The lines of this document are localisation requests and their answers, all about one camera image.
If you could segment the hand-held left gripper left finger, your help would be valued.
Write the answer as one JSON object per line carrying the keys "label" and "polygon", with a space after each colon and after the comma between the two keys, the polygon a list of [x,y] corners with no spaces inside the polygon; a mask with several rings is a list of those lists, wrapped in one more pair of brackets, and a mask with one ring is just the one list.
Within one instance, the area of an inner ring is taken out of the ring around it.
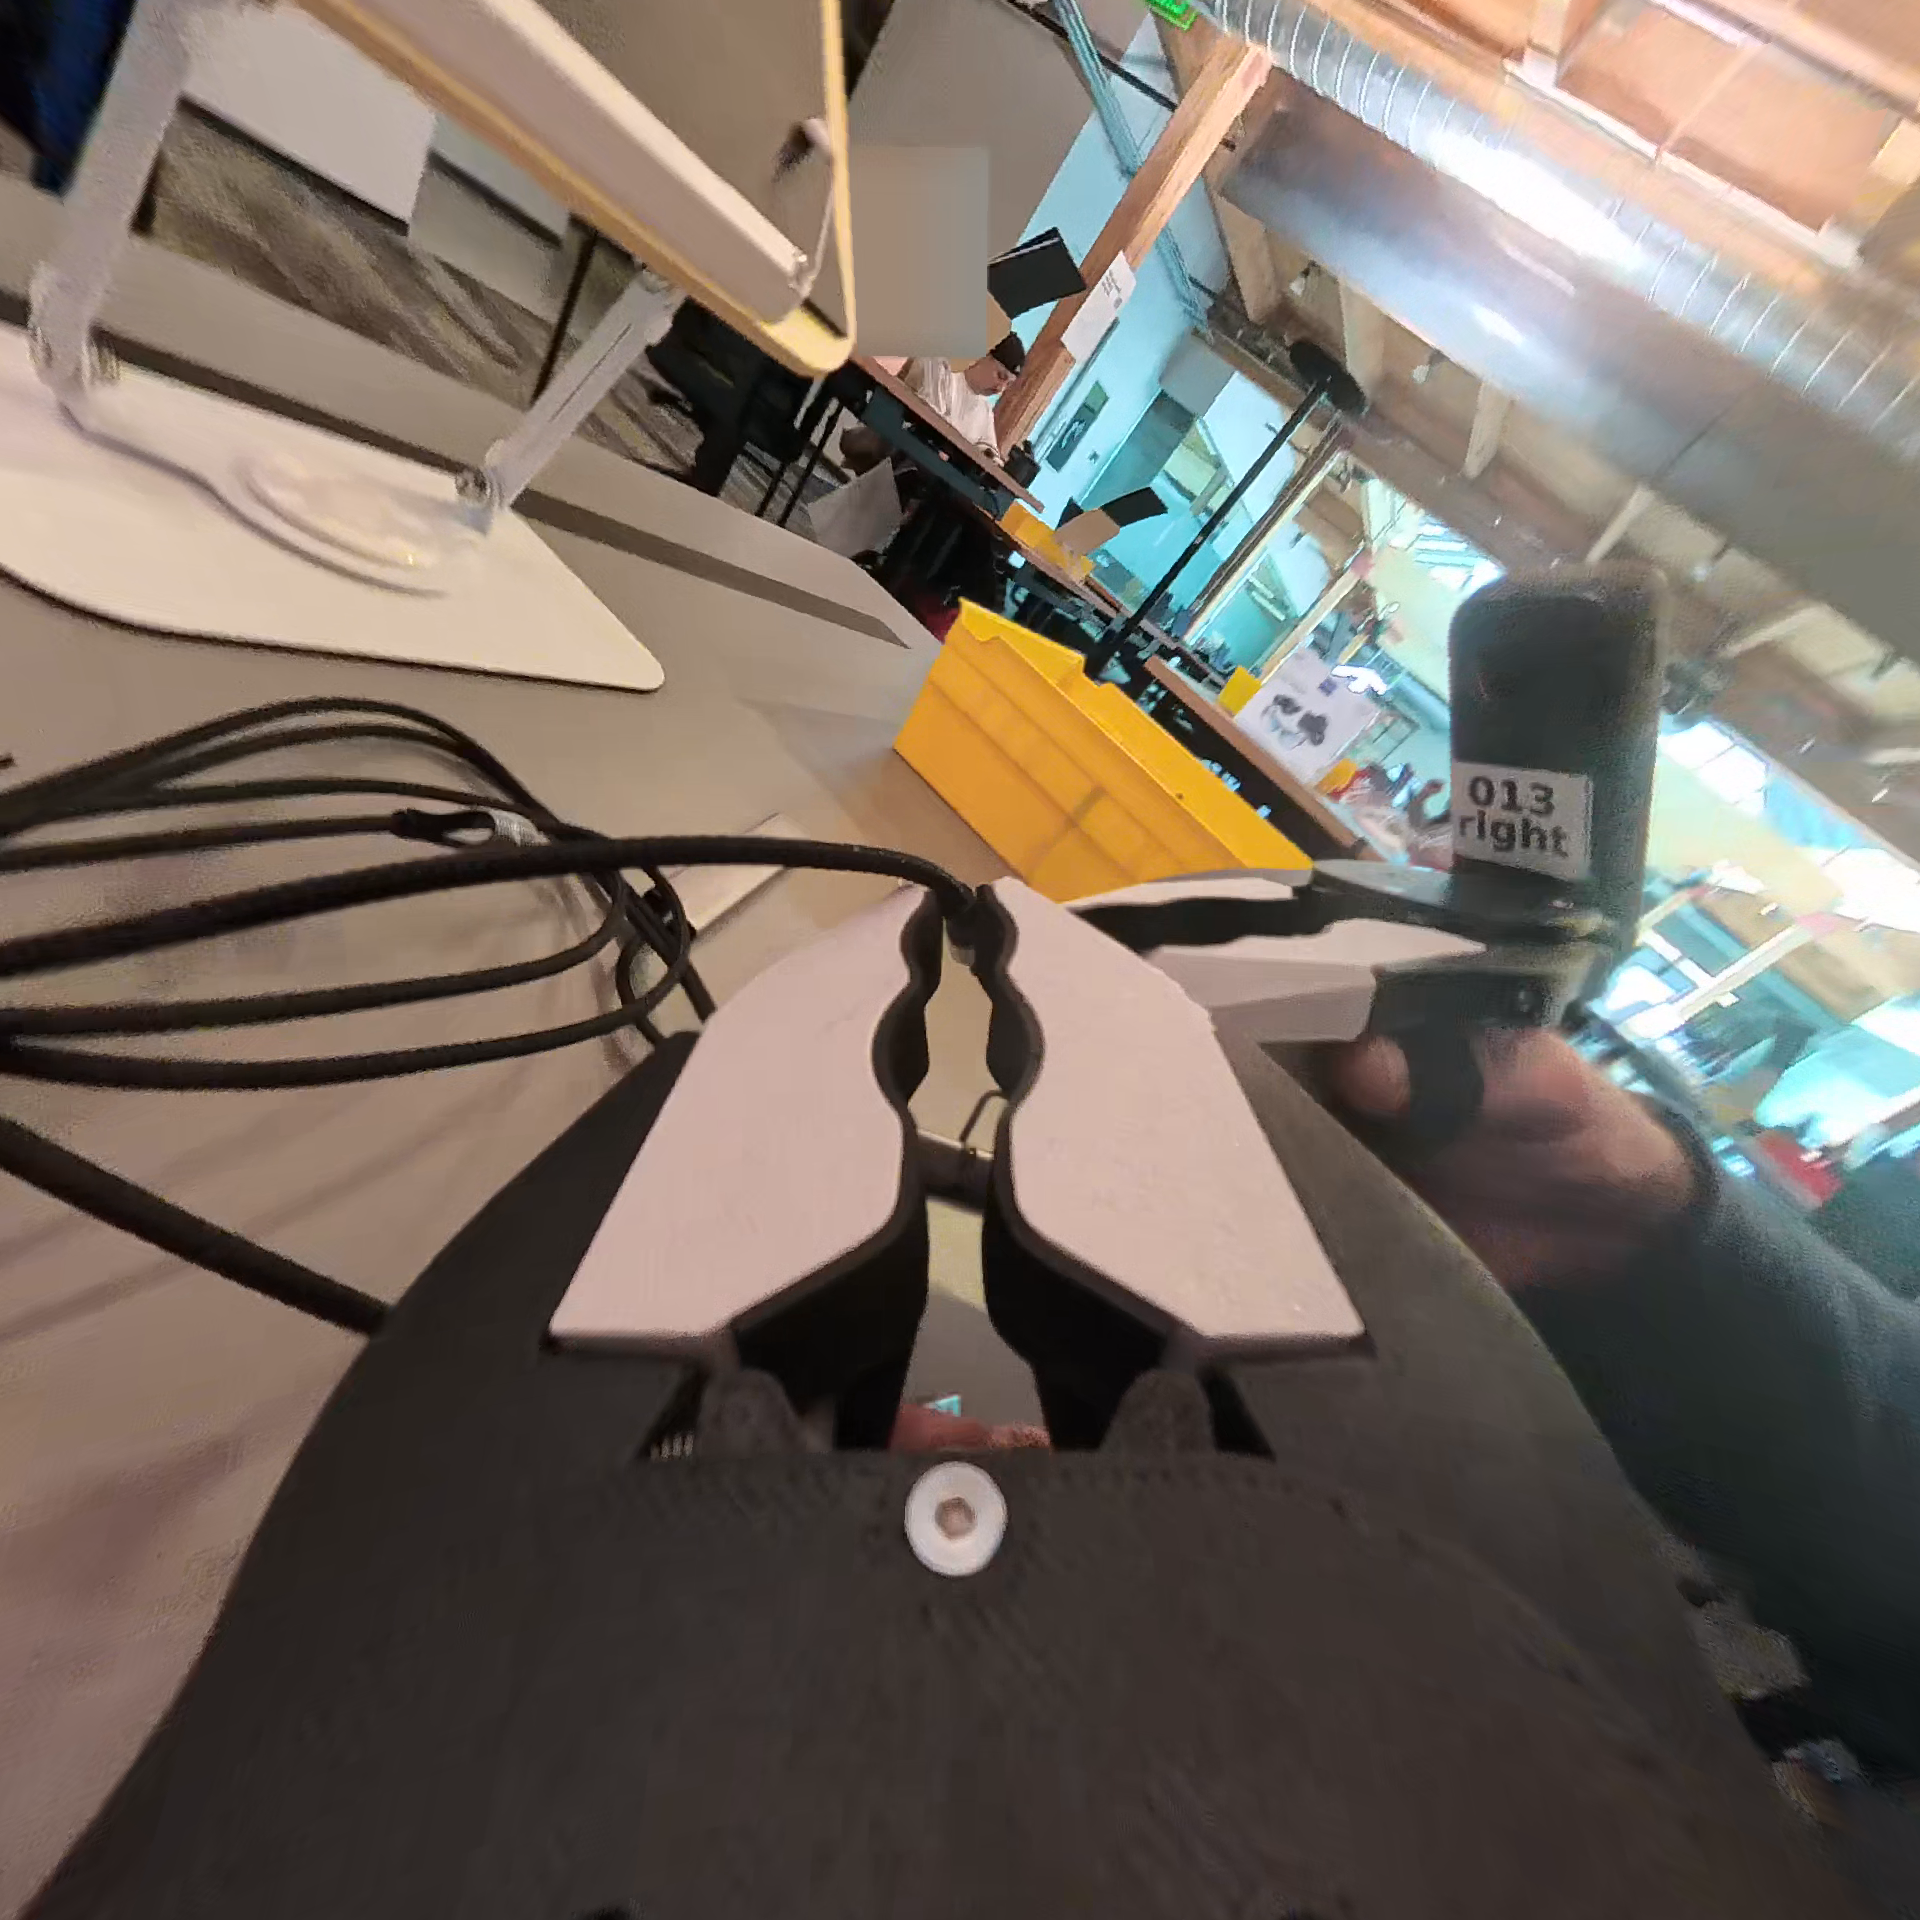
{"label": "hand-held left gripper left finger", "polygon": [[789,951],[693,1043],[547,1333],[565,1350],[887,1364],[927,1295],[909,1097],[943,959],[900,887]]}

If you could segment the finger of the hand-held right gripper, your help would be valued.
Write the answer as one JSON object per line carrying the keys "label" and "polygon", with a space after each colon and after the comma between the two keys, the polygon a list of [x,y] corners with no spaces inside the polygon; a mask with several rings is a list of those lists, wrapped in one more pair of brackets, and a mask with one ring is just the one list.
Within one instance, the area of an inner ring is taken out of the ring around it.
{"label": "finger of the hand-held right gripper", "polygon": [[1216,1026],[1288,1044],[1357,1039],[1386,990],[1464,972],[1485,941],[1394,919],[1286,931],[1280,917],[1147,917],[1146,963]]}
{"label": "finger of the hand-held right gripper", "polygon": [[1070,915],[1118,943],[1235,943],[1308,939],[1335,925],[1380,925],[1402,938],[1448,932],[1402,910],[1407,900],[1372,873],[1197,873],[1147,879],[1070,902]]}

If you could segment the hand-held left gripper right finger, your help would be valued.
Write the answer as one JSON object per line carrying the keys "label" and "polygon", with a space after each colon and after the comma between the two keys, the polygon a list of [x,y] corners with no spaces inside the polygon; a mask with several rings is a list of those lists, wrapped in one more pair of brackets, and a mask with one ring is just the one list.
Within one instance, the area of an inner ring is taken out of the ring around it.
{"label": "hand-held left gripper right finger", "polygon": [[1023,1243],[1208,1357],[1362,1345],[1208,1012],[1022,879],[976,905],[999,1173]]}

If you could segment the person's right forearm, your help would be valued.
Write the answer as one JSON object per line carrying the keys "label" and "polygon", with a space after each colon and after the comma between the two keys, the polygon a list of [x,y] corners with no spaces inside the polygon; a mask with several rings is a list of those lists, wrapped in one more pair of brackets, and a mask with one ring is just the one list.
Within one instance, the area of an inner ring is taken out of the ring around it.
{"label": "person's right forearm", "polygon": [[1524,1287],[1520,1308],[1642,1500],[1791,1643],[1807,1722],[1915,1786],[1915,1302],[1680,1113],[1643,1113],[1693,1197],[1619,1270]]}

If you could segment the person's right hand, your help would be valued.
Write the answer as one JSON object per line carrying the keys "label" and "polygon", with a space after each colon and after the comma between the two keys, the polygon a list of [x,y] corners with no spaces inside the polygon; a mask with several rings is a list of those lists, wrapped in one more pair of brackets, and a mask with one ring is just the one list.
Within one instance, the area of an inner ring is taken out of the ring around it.
{"label": "person's right hand", "polygon": [[1482,1031],[1472,1125],[1448,1142],[1405,1135],[1402,1047],[1323,1051],[1320,1089],[1379,1159],[1508,1291],[1607,1281],[1693,1205],[1700,1179],[1669,1125],[1542,1029]]}

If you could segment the yellow plastic bin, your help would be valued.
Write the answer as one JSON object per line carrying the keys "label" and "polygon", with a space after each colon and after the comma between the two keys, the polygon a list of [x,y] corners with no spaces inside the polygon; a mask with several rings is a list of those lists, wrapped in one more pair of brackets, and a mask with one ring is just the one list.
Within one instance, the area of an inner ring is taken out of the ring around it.
{"label": "yellow plastic bin", "polygon": [[1055,639],[962,602],[896,754],[1045,899],[1311,859]]}

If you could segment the white printed box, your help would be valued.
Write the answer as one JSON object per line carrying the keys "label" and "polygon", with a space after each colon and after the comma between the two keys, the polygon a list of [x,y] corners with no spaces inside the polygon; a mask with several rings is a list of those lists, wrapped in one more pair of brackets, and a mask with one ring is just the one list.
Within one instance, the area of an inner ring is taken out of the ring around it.
{"label": "white printed box", "polygon": [[1232,722],[1291,778],[1318,785],[1379,715],[1368,687],[1301,647],[1260,681]]}

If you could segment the black pole stand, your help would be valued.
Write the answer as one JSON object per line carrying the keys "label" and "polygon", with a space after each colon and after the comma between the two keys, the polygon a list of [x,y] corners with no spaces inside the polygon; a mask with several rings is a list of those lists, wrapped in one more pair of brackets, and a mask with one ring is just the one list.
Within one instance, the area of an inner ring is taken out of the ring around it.
{"label": "black pole stand", "polygon": [[[1248,470],[1232,483],[1211,515],[1200,521],[1176,557],[1142,589],[1138,603],[1126,615],[1118,615],[1091,642],[1086,673],[1093,683],[1134,683],[1155,657],[1180,654],[1190,642],[1205,637],[1216,612],[1232,602],[1272,540],[1299,519],[1304,503],[1350,444],[1354,425],[1368,405],[1354,373],[1328,348],[1314,341],[1291,343],[1286,348],[1286,362],[1295,374],[1293,385],[1301,390],[1295,405],[1286,412],[1272,438],[1250,461]],[[1284,483],[1260,503],[1260,511],[1250,516],[1236,547],[1219,557],[1219,564],[1186,605],[1186,623],[1173,628],[1159,619],[1159,612],[1171,610],[1173,594],[1186,569],[1228,530],[1242,500],[1250,491],[1260,491],[1271,463],[1288,452],[1301,430],[1311,421],[1320,425],[1317,442],[1304,452],[1291,455]]]}

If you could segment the white metal stand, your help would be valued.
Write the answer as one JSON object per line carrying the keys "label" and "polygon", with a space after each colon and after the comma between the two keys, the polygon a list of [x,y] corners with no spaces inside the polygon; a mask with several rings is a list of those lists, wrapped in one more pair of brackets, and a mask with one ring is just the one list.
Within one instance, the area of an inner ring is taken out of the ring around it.
{"label": "white metal stand", "polygon": [[135,630],[652,693],[656,657],[514,511],[629,373],[679,287],[637,275],[480,463],[444,475],[123,370],[98,341],[132,220],[207,30],[135,5],[54,243],[5,329],[3,564]]}

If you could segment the silver ventilation duct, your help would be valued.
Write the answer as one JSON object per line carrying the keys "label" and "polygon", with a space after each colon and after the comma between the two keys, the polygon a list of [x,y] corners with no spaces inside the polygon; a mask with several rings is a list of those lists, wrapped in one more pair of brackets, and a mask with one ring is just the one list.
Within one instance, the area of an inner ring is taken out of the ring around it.
{"label": "silver ventilation duct", "polygon": [[1228,204],[1915,658],[1915,299],[1554,157],[1333,5],[1208,12],[1286,95]]}

